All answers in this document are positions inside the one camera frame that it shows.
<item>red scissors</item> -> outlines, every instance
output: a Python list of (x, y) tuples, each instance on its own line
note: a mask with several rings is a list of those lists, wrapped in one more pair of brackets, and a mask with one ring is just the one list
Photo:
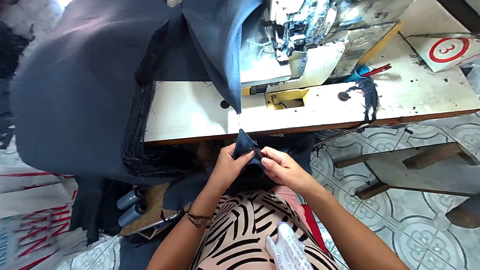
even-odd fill
[(391, 64), (391, 63), (390, 63), (390, 64), (386, 64), (385, 66), (381, 66), (381, 67), (376, 68), (376, 69), (374, 69), (374, 70), (372, 70), (372, 71), (369, 71), (369, 72), (367, 72), (367, 73), (361, 74), (360, 76), (362, 76), (362, 77), (370, 77), (370, 76), (372, 76), (372, 75), (378, 74), (378, 73), (383, 72), (383, 71), (385, 71), (385, 70), (389, 70), (389, 69), (391, 69), (391, 68), (392, 68), (392, 64)]

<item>blue cup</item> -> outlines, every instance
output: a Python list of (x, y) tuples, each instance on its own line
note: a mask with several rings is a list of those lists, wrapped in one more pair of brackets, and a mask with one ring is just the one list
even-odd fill
[(360, 74), (365, 74), (369, 72), (371, 68), (369, 68), (367, 65), (359, 65), (353, 70), (353, 74), (348, 77), (344, 83), (349, 83), (353, 81), (358, 81), (360, 79), (364, 79), (366, 77), (360, 76)]

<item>woman's left hand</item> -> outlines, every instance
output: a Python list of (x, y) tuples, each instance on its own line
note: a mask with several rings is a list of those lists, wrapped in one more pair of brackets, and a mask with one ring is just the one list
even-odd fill
[(230, 187), (240, 174), (241, 169), (255, 156), (255, 152), (251, 150), (234, 160), (232, 158), (234, 151), (235, 143), (220, 150), (215, 168), (208, 179), (208, 184), (219, 188), (223, 192)]

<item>white table top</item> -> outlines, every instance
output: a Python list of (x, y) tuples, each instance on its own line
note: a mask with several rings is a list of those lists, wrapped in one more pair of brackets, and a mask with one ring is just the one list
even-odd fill
[[(393, 67), (372, 76), (379, 96), (374, 124), (417, 122), (480, 110), (480, 101), (459, 68), (433, 73), (418, 62), (409, 44), (397, 35), (368, 63), (374, 68), (388, 63)], [(157, 82), (144, 140), (187, 142), (237, 134), (239, 128), (279, 134), (352, 127), (364, 119), (364, 97), (350, 92), (349, 100), (340, 101), (337, 95), (354, 85), (310, 87), (304, 107), (284, 110), (268, 110), (264, 94), (243, 96), (242, 114), (236, 114), (231, 107), (220, 107), (223, 98), (210, 82)]]

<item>woman's hand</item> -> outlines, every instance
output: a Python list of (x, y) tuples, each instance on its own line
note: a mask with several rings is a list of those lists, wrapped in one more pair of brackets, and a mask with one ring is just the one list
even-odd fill
[(220, 150), (215, 168), (207, 184), (211, 184), (224, 192), (240, 174), (241, 169), (255, 156), (255, 152), (251, 150), (234, 160), (232, 158), (234, 151), (235, 144)]
[(321, 186), (287, 153), (270, 147), (263, 148), (262, 153), (267, 156), (262, 158), (265, 174), (275, 183), (285, 185), (300, 194)]

